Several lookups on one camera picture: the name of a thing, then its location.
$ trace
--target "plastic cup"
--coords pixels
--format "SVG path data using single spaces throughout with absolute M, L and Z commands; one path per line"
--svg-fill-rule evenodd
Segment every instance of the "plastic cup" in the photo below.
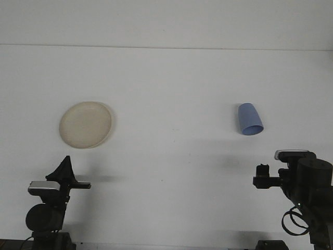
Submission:
M 251 103 L 244 103 L 238 107 L 238 120 L 243 135 L 258 134 L 264 129 L 258 112 Z

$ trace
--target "white surface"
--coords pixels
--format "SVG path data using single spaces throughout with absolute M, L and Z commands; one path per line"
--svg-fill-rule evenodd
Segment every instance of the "white surface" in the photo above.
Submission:
M 0 1 L 0 43 L 333 49 L 331 0 Z
M 79 181 L 65 230 L 76 242 L 254 248 L 291 237 L 280 219 L 292 204 L 278 188 L 257 190 L 255 167 L 284 164 L 300 148 L 332 162 L 331 52 L 0 46 L 2 238 L 30 235 L 27 193 L 71 155 Z M 74 149 L 58 133 L 73 104 L 113 109 L 113 134 Z M 255 104 L 265 129 L 244 136 L 237 106 Z

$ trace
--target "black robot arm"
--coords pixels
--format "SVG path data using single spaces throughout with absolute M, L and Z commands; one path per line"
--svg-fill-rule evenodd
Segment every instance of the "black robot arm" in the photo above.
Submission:
M 269 166 L 261 164 L 257 166 L 253 184 L 258 189 L 280 186 L 287 198 L 293 202 L 294 208 L 301 212 L 299 214 L 292 208 L 285 215 L 289 215 L 294 223 L 296 222 L 292 216 L 298 216 L 309 227 L 303 227 L 304 233 L 295 234 L 290 232 L 282 221 L 287 233 L 304 235 L 309 232 L 310 242 L 314 244 L 315 250 L 333 250 L 332 164 L 317 159 L 316 155 L 309 151 L 277 151 L 275 159 L 287 163 L 288 168 L 279 169 L 279 177 L 270 177 Z

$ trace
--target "plate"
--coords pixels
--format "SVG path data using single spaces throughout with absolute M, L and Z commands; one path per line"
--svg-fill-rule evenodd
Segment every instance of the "plate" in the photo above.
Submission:
M 102 143 L 111 130 L 111 113 L 99 102 L 82 102 L 63 115 L 59 132 L 64 142 L 75 148 L 91 148 Z

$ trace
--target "cable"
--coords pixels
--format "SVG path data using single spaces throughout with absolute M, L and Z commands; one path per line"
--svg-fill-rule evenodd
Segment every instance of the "cable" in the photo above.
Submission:
M 308 227 L 305 227 L 305 226 L 299 225 L 299 224 L 295 221 L 295 219 L 293 218 L 292 213 L 290 213 L 289 216 L 290 216 L 290 220 L 292 221 L 292 223 L 294 223 L 297 227 L 299 227 L 299 228 L 304 228 L 304 229 L 308 229 Z
M 24 245 L 29 239 L 31 239 L 31 238 L 32 238 L 32 236 L 30 236 L 29 238 L 26 238 L 26 239 L 22 242 L 22 244 L 21 244 L 19 250 L 22 250 L 23 245 Z
M 306 235 L 306 234 L 309 232 L 309 228 L 308 228 L 308 227 L 304 227 L 304 226 L 299 225 L 299 224 L 295 221 L 295 219 L 293 218 L 293 216 L 296 216 L 296 217 L 298 217 L 298 218 L 300 218 L 301 220 L 304 221 L 304 218 L 303 218 L 303 216 L 302 216 L 301 214 L 299 214 L 298 212 L 293 211 L 295 208 L 296 208 L 296 207 L 291 208 L 289 211 L 285 212 L 285 214 L 283 215 L 283 217 L 282 217 L 282 221 L 281 221 L 282 228 L 286 231 L 286 233 L 288 233 L 288 234 L 290 234 L 290 235 L 292 235 L 292 236 Z M 304 228 L 305 231 L 302 232 L 302 233 L 294 233 L 294 232 L 291 232 L 289 229 L 287 229 L 287 227 L 286 227 L 286 225 L 285 225 L 285 222 L 284 222 L 284 219 L 285 219 L 285 216 L 286 216 L 286 215 L 289 215 L 289 216 L 290 216 L 291 221 L 292 221 L 296 226 L 298 226 L 298 227 L 300 227 L 300 228 Z

